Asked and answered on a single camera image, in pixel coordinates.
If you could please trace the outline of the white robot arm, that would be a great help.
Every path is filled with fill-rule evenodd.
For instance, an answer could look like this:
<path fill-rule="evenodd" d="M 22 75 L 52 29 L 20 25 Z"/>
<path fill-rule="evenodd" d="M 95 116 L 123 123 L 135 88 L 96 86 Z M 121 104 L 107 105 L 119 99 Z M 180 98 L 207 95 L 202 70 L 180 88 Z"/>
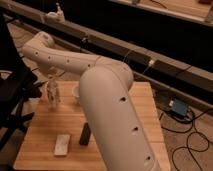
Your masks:
<path fill-rule="evenodd" d="M 133 73 L 124 62 L 57 50 L 46 32 L 22 47 L 25 57 L 80 76 L 79 101 L 107 171 L 161 171 L 129 95 Z"/>

